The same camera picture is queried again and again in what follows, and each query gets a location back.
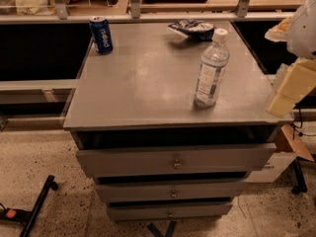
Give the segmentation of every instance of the black metal stand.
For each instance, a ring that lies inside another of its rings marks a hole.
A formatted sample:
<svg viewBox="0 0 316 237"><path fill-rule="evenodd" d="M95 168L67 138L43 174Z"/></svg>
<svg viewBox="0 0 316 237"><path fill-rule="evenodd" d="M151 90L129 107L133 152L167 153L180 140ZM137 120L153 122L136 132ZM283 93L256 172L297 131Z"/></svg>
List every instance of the black metal stand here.
<svg viewBox="0 0 316 237"><path fill-rule="evenodd" d="M296 176L296 181L297 181L297 186L295 186L292 189L292 193L293 194L300 194L300 193L306 193L307 192L307 187L306 187L306 183L305 183L305 179L303 176L303 172L302 169L300 167L300 163L298 158L296 158L292 163L291 166L294 169L295 172L295 176Z"/></svg>
<svg viewBox="0 0 316 237"><path fill-rule="evenodd" d="M6 217L6 216L1 216L1 220L9 220L9 221L16 221L20 222L23 224L23 230L20 234L20 237L28 237L34 223L37 220L37 217L40 213L40 209L43 205L44 200L46 199L46 196L48 194L49 189L52 189L56 191L58 189L58 184L54 181L54 176L49 175L46 179L46 182L44 183L41 192L39 194L39 197L32 209L32 211L25 211L25 210L19 210L19 209L12 209L17 213L19 216L15 217Z"/></svg>

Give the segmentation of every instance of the cardboard box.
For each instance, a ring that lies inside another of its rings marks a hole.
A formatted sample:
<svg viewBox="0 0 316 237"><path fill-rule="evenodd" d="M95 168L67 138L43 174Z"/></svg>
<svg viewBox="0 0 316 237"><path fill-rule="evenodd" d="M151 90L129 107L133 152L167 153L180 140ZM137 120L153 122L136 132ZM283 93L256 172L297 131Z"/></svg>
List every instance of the cardboard box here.
<svg viewBox="0 0 316 237"><path fill-rule="evenodd" d="M280 133L276 136L275 144L276 152L263 170L253 171L249 175L249 183L273 183L296 157L314 162L297 132L293 139L293 128L288 124L281 128Z"/></svg>

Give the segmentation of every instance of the drawer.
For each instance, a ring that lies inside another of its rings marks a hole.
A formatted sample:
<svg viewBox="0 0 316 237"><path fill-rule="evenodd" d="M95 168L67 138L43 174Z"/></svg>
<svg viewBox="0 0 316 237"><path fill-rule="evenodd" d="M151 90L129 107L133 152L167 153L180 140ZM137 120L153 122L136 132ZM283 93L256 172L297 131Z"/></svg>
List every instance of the drawer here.
<svg viewBox="0 0 316 237"><path fill-rule="evenodd" d="M80 150L88 177L140 176L261 170L273 143Z"/></svg>
<svg viewBox="0 0 316 237"><path fill-rule="evenodd" d="M158 206L108 207L107 213L111 220L137 219L176 219L186 217L209 217L227 214L230 203L175 204Z"/></svg>
<svg viewBox="0 0 316 237"><path fill-rule="evenodd" d="M179 200L190 198L233 198L246 189L245 180L174 181L97 185L96 191L106 204L123 201Z"/></svg>

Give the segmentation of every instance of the bottle cap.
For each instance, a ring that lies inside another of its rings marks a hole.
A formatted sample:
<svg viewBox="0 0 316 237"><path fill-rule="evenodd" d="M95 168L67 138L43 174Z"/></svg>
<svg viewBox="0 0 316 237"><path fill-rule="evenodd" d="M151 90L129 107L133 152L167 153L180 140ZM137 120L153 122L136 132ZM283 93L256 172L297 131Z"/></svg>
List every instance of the bottle cap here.
<svg viewBox="0 0 316 237"><path fill-rule="evenodd" d="M223 42L226 42L227 38L228 38L228 32L225 29L217 28L214 31L212 40L217 43L223 43Z"/></svg>

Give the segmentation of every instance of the gray tabletop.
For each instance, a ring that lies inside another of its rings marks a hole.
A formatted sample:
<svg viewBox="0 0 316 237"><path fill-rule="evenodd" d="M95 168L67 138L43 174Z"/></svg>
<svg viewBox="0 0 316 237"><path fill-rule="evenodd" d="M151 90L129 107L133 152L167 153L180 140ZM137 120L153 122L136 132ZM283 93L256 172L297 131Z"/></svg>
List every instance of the gray tabletop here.
<svg viewBox="0 0 316 237"><path fill-rule="evenodd" d="M184 39L165 23L112 24L114 51L92 47L64 128L101 130L161 126L283 124L266 112L272 87L228 22L230 60L217 103L194 103L199 59L209 42Z"/></svg>

